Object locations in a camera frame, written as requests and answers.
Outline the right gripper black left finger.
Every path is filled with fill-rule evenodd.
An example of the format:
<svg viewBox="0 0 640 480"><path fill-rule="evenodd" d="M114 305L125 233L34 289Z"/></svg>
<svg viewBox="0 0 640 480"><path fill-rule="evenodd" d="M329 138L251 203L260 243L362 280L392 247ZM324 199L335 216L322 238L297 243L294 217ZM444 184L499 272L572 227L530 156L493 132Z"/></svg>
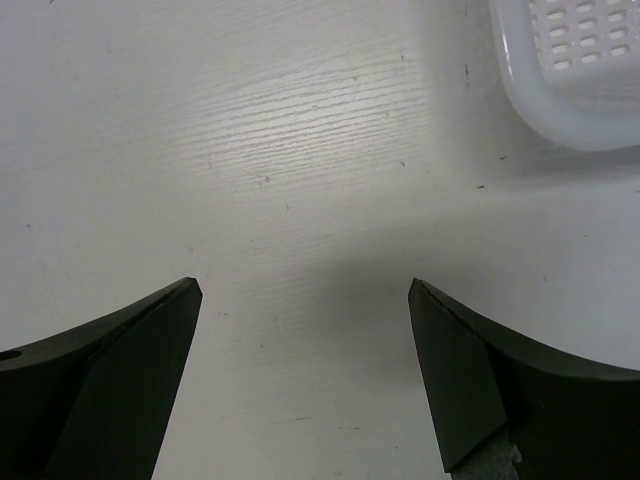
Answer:
<svg viewBox="0 0 640 480"><path fill-rule="evenodd" d="M151 478L201 302L197 280L186 277L3 351L2 478Z"/></svg>

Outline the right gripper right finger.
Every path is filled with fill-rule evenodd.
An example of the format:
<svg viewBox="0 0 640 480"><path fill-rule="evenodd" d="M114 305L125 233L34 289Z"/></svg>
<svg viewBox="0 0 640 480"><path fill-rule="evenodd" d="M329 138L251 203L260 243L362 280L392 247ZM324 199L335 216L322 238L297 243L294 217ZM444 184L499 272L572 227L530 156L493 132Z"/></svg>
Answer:
<svg viewBox="0 0 640 480"><path fill-rule="evenodd" d="M639 374L552 348L417 279L408 303L454 479L635 479Z"/></svg>

